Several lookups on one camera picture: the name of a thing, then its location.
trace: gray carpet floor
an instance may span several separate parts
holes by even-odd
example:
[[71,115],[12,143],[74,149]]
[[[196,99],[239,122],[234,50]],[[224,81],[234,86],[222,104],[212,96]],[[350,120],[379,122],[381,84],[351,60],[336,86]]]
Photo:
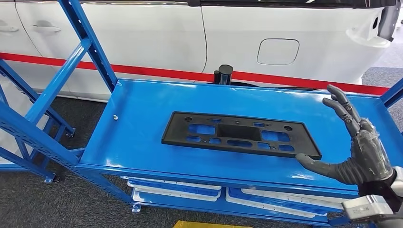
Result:
[[[401,68],[370,68],[364,84],[391,86],[403,77]],[[85,147],[105,104],[57,98],[52,106],[77,128],[70,139],[61,143],[69,149]],[[399,128],[403,129],[403,103],[390,108]],[[171,228],[178,220],[243,225],[255,228],[304,228],[309,226],[241,218],[212,213],[143,207],[141,213],[131,213],[130,207],[108,196],[76,175],[50,164],[63,172],[66,180],[44,184],[42,179],[22,172],[0,173],[0,228]],[[126,182],[108,177],[120,188],[129,191]]]

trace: blue metal shelf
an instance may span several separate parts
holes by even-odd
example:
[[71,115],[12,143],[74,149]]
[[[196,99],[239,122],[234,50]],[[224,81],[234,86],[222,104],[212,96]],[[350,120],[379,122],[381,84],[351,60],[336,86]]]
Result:
[[[324,196],[353,198],[357,196],[356,186],[307,171],[293,158],[160,143],[173,111],[280,119],[304,122],[323,160],[340,163],[350,156],[350,137],[334,111],[322,104],[323,97],[330,95],[121,79],[78,167],[133,177],[175,175],[186,182],[191,179],[197,183],[254,186],[263,190],[272,190],[271,185],[276,183],[284,185],[283,191],[288,192],[303,188],[303,194],[319,194],[319,188]],[[363,95],[349,95],[349,99],[361,116],[368,117],[376,126],[392,165],[402,166],[402,135],[381,99]]]
[[[136,192],[133,193],[133,201],[130,195],[110,183],[102,174],[340,198],[355,198],[358,195],[356,186],[344,185],[307,171],[293,158],[161,144],[161,137],[174,111],[303,122],[323,154],[323,160],[329,163],[340,163],[350,157],[350,137],[344,123],[334,111],[322,104],[322,98],[330,97],[329,94],[117,79],[80,2],[58,2],[75,29],[80,43],[40,96],[0,59],[0,73],[10,78],[35,102],[25,117],[9,108],[6,102],[0,102],[0,128],[48,158],[39,169],[25,159],[2,151],[2,148],[0,155],[20,161],[30,171],[42,176],[52,175],[43,171],[43,166],[52,159],[132,205],[133,212],[139,212],[140,205],[151,205],[321,227],[346,223],[344,218],[308,218],[229,203],[225,200],[226,192],[222,192],[216,202]],[[35,123],[46,112],[61,126],[57,139],[64,129],[70,135],[73,134],[74,129],[49,105],[85,53],[90,55],[112,95],[88,146],[69,151],[46,132],[38,129]],[[348,95],[360,115],[369,118],[376,126],[393,166],[403,166],[403,136],[386,107],[403,96],[402,87],[403,79],[382,97]],[[9,169],[15,170],[17,167],[9,166]],[[283,203],[301,208],[301,205],[295,203]]]

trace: white car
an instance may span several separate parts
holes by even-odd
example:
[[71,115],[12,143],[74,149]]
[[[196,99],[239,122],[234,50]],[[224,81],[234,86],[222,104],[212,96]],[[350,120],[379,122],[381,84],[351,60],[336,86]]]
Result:
[[[229,64],[242,72],[360,84],[390,46],[400,1],[94,0],[82,6],[111,64],[211,74]],[[66,59],[78,43],[57,1],[0,0],[0,52]],[[39,92],[60,69],[7,62]],[[97,71],[76,69],[59,95],[106,101],[110,93]]]

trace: shelf foot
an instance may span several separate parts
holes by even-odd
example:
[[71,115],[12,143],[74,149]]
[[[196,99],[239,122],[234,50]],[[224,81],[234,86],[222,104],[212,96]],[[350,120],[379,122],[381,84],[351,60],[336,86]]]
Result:
[[140,210],[141,210],[141,205],[137,205],[137,204],[133,205],[133,207],[132,207],[133,213],[140,213]]
[[74,135],[76,134],[76,128],[73,127],[73,130],[74,130],[74,131],[73,131],[72,133],[66,133],[66,136],[69,137],[69,138],[73,138]]

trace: robotic hand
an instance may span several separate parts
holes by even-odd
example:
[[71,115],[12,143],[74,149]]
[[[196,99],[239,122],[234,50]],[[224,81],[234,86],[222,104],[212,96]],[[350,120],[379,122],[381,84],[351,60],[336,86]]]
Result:
[[351,136],[351,157],[340,164],[315,161],[301,153],[296,159],[307,170],[344,184],[358,185],[363,197],[343,203],[353,222],[374,221],[382,228],[403,227],[402,217],[393,214],[403,202],[403,168],[391,167],[374,126],[359,116],[343,91],[333,85],[328,85],[327,90],[332,99],[324,98],[323,104],[334,109],[344,121]]
[[344,121],[351,136],[351,157],[340,164],[315,161],[305,154],[297,154],[296,159],[307,170],[344,184],[362,185],[390,178],[393,168],[374,126],[368,119],[359,116],[343,91],[333,85],[328,85],[327,90],[332,100],[323,98],[323,104],[333,108]]

